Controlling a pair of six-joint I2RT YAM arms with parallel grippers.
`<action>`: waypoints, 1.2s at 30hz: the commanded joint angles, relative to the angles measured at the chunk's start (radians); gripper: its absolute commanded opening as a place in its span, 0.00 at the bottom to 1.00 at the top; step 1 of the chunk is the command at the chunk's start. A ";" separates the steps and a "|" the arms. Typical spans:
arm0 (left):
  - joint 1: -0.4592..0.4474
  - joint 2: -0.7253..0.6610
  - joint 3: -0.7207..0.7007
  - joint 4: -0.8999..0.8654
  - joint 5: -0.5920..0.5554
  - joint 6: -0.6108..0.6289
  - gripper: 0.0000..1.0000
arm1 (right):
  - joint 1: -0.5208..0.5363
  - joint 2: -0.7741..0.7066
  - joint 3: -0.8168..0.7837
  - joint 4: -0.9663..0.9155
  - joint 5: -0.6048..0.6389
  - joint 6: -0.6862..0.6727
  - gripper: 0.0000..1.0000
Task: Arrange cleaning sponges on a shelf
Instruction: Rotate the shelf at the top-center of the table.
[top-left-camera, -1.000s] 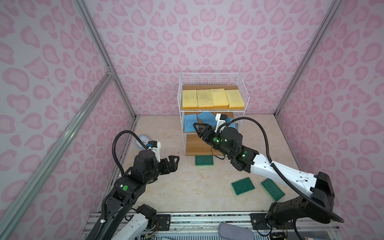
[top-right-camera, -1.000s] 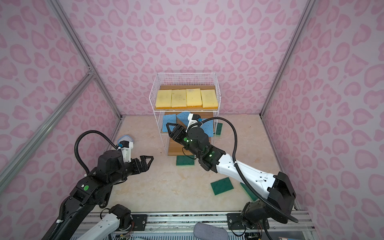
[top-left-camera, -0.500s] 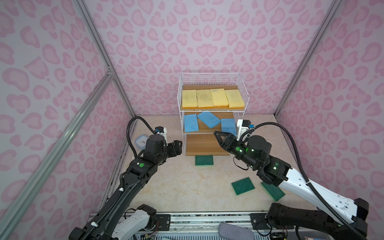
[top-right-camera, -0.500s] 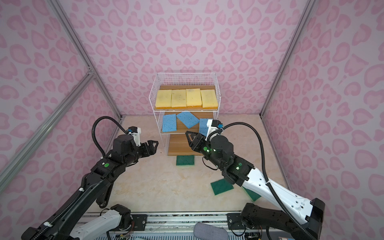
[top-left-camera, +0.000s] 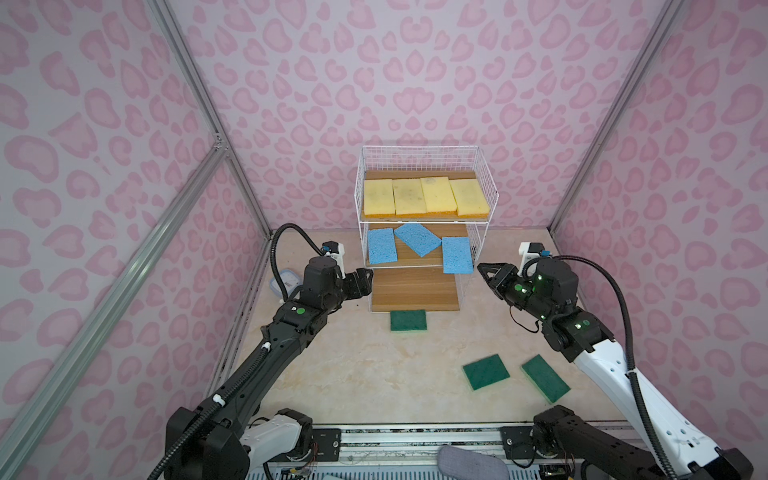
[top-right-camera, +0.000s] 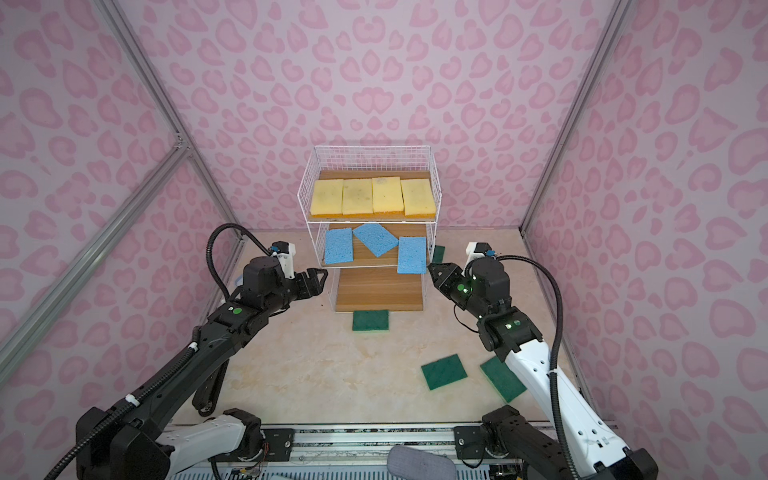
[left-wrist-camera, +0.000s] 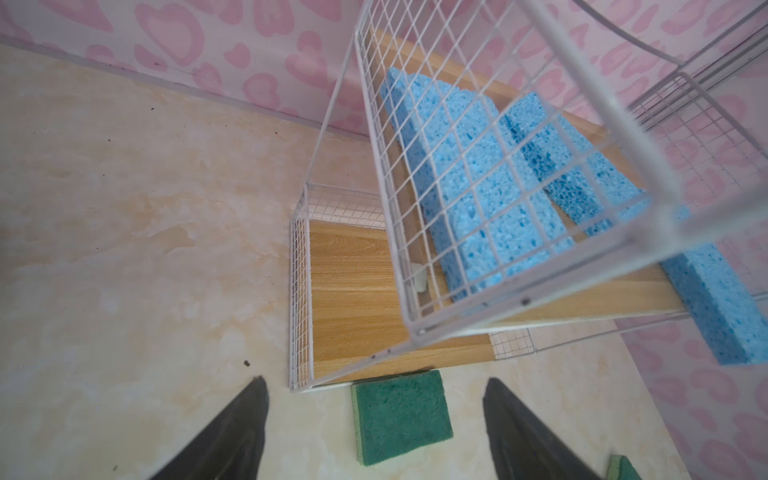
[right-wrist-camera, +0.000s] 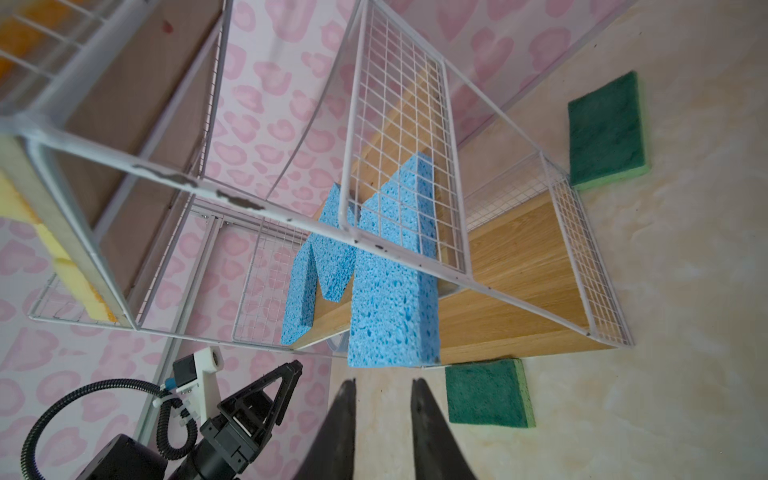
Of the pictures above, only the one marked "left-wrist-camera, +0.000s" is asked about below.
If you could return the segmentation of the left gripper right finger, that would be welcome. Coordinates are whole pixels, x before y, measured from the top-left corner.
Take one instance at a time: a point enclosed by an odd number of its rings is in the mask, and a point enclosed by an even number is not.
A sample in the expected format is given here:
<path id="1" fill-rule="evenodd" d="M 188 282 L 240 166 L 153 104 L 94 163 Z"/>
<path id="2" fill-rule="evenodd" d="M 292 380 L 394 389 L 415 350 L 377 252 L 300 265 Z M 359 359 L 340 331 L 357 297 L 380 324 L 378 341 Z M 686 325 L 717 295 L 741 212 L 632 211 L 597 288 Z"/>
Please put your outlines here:
<path id="1" fill-rule="evenodd" d="M 499 479 L 599 477 L 496 377 L 487 382 L 483 412 Z"/>

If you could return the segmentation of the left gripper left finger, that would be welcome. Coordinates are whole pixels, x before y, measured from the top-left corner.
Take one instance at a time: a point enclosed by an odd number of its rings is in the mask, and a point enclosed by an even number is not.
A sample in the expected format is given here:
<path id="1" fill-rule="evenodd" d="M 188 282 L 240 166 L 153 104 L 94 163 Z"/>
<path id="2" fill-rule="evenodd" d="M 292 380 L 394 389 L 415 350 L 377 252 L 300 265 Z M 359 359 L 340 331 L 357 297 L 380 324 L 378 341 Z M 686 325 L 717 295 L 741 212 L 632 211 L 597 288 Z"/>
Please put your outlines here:
<path id="1" fill-rule="evenodd" d="M 266 444 L 267 383 L 251 382 L 155 479 L 255 479 Z"/>

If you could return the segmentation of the blue sponge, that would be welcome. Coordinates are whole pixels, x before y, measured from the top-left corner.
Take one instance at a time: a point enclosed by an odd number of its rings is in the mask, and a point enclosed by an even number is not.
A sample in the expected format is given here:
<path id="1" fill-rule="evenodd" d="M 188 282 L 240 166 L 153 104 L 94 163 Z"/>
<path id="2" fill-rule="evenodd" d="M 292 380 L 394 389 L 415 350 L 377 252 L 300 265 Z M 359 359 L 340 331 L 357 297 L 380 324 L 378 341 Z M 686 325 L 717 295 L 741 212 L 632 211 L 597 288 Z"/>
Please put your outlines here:
<path id="1" fill-rule="evenodd" d="M 586 235 L 601 234 L 649 207 L 646 192 L 537 94 L 513 103 L 502 121 L 545 193 Z"/>
<path id="2" fill-rule="evenodd" d="M 574 246 L 490 98 L 396 68 L 382 94 L 454 301 Z"/>
<path id="3" fill-rule="evenodd" d="M 702 244 L 660 266 L 719 364 L 767 362 L 767 319 L 716 245 Z"/>

